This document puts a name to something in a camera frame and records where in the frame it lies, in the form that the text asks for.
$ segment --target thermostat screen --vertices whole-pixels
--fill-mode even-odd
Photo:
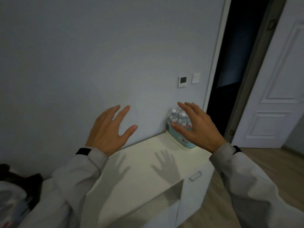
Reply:
[[[180,83],[185,83],[187,81],[187,77],[181,77]]]

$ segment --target gray jacket sleeve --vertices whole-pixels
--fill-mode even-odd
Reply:
[[[79,226],[86,193],[97,181],[107,161],[108,157],[97,148],[92,148],[88,156],[75,155],[66,166],[55,170],[55,188],[37,204],[19,227]]]
[[[229,143],[220,146],[210,161],[220,174],[243,228],[300,228],[304,214],[283,201],[277,186],[244,153]]]

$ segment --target wooden floor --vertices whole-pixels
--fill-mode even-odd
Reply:
[[[241,148],[279,188],[279,195],[304,212],[304,158],[283,149]],[[179,228],[240,228],[230,197],[214,172],[202,207]]]

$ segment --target black strap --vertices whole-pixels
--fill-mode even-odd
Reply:
[[[90,148],[80,148],[76,154],[82,154],[88,156],[90,151],[91,151]]]
[[[233,146],[235,148],[235,152],[233,154],[236,154],[238,152],[242,152],[241,149],[237,146]]]

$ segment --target teal plastic bin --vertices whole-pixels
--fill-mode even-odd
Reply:
[[[196,147],[196,145],[194,145],[193,143],[188,141],[183,135],[181,135],[179,132],[177,132],[175,129],[173,129],[171,127],[171,124],[170,124],[169,120],[167,120],[167,123],[169,125],[169,134],[175,140],[177,140],[181,145],[183,145],[184,147],[186,147],[188,149],[192,149],[192,148]]]

